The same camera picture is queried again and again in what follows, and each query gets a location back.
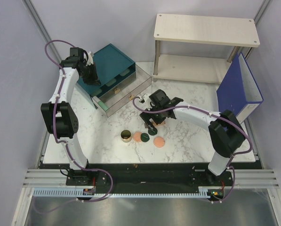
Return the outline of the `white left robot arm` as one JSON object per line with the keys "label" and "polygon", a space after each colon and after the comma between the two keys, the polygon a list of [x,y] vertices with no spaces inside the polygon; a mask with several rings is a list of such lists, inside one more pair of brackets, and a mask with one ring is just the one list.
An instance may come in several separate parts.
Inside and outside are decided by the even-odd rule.
{"label": "white left robot arm", "polygon": [[71,107],[74,87],[82,78],[90,85],[100,85],[93,61],[93,53],[78,47],[70,48],[70,55],[58,64],[59,80],[53,96],[40,107],[45,125],[55,142],[62,145],[70,168],[64,174],[68,186],[92,186],[94,177],[86,169],[88,160],[82,152],[77,132],[79,121]]}

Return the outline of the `teal drawer organizer box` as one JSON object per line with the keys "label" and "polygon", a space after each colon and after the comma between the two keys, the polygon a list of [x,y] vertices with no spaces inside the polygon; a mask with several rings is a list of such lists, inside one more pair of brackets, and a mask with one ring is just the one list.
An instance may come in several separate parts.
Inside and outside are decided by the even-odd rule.
{"label": "teal drawer organizer box", "polygon": [[97,51],[94,54],[93,60],[96,64],[96,72],[101,84],[86,85],[82,78],[79,78],[76,84],[77,90],[91,102],[93,102],[92,97],[90,96],[92,92],[101,88],[128,67],[136,64],[113,44],[109,44]]}

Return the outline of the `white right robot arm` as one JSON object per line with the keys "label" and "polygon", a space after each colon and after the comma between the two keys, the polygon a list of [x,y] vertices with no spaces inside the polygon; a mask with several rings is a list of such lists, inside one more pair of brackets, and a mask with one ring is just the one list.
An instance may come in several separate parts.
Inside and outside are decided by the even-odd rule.
{"label": "white right robot arm", "polygon": [[161,89],[134,98],[134,105],[136,99],[146,106],[144,110],[139,110],[140,117],[150,134],[157,134],[155,126],[160,125],[167,118],[191,122],[209,132],[215,153],[208,165],[205,179],[208,184],[217,185],[222,180],[222,173],[232,161],[233,154],[246,138],[246,133],[233,112],[207,111],[188,104],[178,97],[170,99]]}

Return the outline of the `mint green tube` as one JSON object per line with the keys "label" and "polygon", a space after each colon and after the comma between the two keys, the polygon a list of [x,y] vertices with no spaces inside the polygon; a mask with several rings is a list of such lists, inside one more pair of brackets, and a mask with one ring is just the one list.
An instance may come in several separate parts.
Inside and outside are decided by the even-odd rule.
{"label": "mint green tube", "polygon": [[104,110],[107,111],[109,109],[109,107],[102,101],[100,100],[98,97],[94,96],[93,100]]}

